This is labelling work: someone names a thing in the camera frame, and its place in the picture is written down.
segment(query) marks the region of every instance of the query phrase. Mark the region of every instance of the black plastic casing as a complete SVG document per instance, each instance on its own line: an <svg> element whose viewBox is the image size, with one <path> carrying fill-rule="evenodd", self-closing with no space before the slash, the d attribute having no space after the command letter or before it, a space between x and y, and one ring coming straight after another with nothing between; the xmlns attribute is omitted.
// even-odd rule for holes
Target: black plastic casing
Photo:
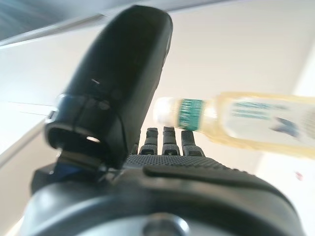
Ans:
<svg viewBox="0 0 315 236"><path fill-rule="evenodd" d="M155 8L133 6L120 13L95 40L47 118L49 145L120 168L158 86L172 29L169 15Z"/></svg>

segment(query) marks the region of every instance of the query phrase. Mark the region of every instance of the white wall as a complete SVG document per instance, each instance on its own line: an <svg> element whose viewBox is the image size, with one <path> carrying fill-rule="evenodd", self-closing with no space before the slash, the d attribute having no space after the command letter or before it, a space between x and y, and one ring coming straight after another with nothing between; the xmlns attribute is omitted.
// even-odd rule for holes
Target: white wall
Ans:
<svg viewBox="0 0 315 236"><path fill-rule="evenodd" d="M294 94L315 96L315 43L302 70ZM280 189L294 204L305 233L315 235L315 160L265 153L255 174Z"/></svg>
<svg viewBox="0 0 315 236"><path fill-rule="evenodd" d="M0 235L22 217L31 195L33 171L56 160L56 151L44 142L42 127L40 123L1 155L14 158L0 169Z"/></svg>
<svg viewBox="0 0 315 236"><path fill-rule="evenodd" d="M209 99L227 90L292 93L315 36L314 9L311 0L251 0L172 13L171 50L153 101L161 96ZM0 100L52 104L99 30L0 48ZM150 108L142 142L152 126ZM161 126L159 131L161 144ZM255 172L259 152L212 144L201 134L195 138L208 157ZM3 229L21 215L32 171L54 159L41 136L25 148L27 155L17 154L0 171Z"/></svg>

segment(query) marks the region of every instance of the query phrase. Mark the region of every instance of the yellow liquid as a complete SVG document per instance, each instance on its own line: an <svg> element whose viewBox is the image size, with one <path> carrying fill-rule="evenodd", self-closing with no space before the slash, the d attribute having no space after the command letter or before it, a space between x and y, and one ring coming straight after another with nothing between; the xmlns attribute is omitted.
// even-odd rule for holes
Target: yellow liquid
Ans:
<svg viewBox="0 0 315 236"><path fill-rule="evenodd" d="M310 104L315 106L315 98L300 97L300 96L285 96L285 95L269 95L261 93L247 93L247 92L225 92L217 96L213 100L204 101L203 109L199 120L198 132L205 134L210 141L223 145L229 145L236 148L245 148L261 151L270 151L277 153L284 153L298 157L308 157L315 159L315 147L302 147L299 145L284 145L278 143L257 142L248 139L233 138L226 133L223 123L223 115L226 112L226 107L231 102L242 98L259 98L259 99L273 99L277 101L286 101L294 103ZM174 112L174 124L178 128L179 108L181 100L176 102L172 107Z"/></svg>

